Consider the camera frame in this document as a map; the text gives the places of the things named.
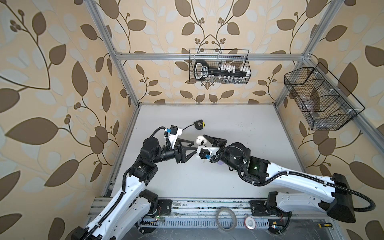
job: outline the black wire mesh basket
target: black wire mesh basket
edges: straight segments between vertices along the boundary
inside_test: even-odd
[[[337,81],[336,87],[325,78],[327,73]],[[321,63],[315,68],[300,68],[285,74],[284,84],[311,130],[339,130],[365,109]]]
[[[247,84],[251,77],[249,50],[189,50],[189,79],[201,83]]]

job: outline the wallpaper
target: wallpaper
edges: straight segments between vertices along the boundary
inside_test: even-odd
[[[301,53],[327,0],[95,0],[123,53]]]
[[[340,78],[366,107],[361,114],[384,134],[384,1],[344,4],[312,57]]]
[[[0,239],[65,239],[134,107],[85,5],[0,0],[0,22]]]
[[[123,61],[137,99],[142,103],[273,103],[292,61],[250,61],[247,84],[221,84],[189,79],[186,61]]]
[[[381,129],[384,76],[384,2],[346,0],[313,58],[323,63],[366,107],[361,113]],[[356,223],[341,223],[351,240],[384,239],[384,157],[351,121],[338,131],[311,131],[292,96],[279,111],[306,172],[346,176],[351,189],[376,202],[371,212],[356,212]],[[353,196],[355,207],[367,202]]]

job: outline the robotic arm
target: robotic arm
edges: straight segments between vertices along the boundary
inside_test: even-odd
[[[202,129],[202,120],[193,125]],[[166,145],[160,147],[159,141],[153,137],[159,130],[164,130]],[[145,189],[154,177],[158,168],[156,163],[175,158],[176,163],[185,163],[192,156],[208,159],[211,163],[222,161],[230,170],[236,170],[238,176],[248,184],[265,186],[271,182],[289,187],[303,193],[284,194],[270,192],[263,206],[263,211],[269,215],[281,215],[293,210],[320,211],[330,217],[353,223],[356,221],[354,212],[367,212],[375,208],[375,203],[367,196],[349,188],[346,178],[341,174],[332,177],[316,176],[297,172],[268,160],[251,156],[249,148],[239,142],[225,146],[227,140],[198,136],[197,148],[194,142],[177,138],[183,129],[171,126],[169,129],[159,127],[143,142],[143,147],[135,163],[125,171],[122,187],[104,210],[86,228],[78,227],[73,232],[72,240],[107,239],[119,240],[131,227],[145,215],[155,215],[159,218],[161,209],[158,207],[158,195]],[[369,202],[365,208],[354,208],[352,195],[357,195]]]

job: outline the wire basket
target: wire basket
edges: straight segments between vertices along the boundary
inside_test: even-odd
[[[189,79],[201,83],[247,84],[251,77],[249,50],[189,50]]]
[[[300,68],[284,75],[284,84],[311,130],[339,130],[365,107],[324,65]],[[338,87],[324,77],[330,73]]]

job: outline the white table surface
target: white table surface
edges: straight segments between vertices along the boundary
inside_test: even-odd
[[[195,141],[198,135],[209,135],[228,140],[228,144],[241,142],[251,149],[251,155],[274,162],[283,167],[301,171],[284,129],[272,105],[143,105],[141,106],[131,139],[127,146],[112,196],[121,187],[122,175],[135,162],[143,141],[153,131],[171,125],[184,128],[203,119],[205,128],[193,126],[180,138]],[[163,132],[155,137],[165,144]],[[184,164],[174,159],[157,164],[159,170],[147,189],[159,197],[185,198],[266,198],[268,192],[296,191],[273,183],[263,187],[242,181],[236,171],[230,172],[225,164],[210,163],[192,157]]]

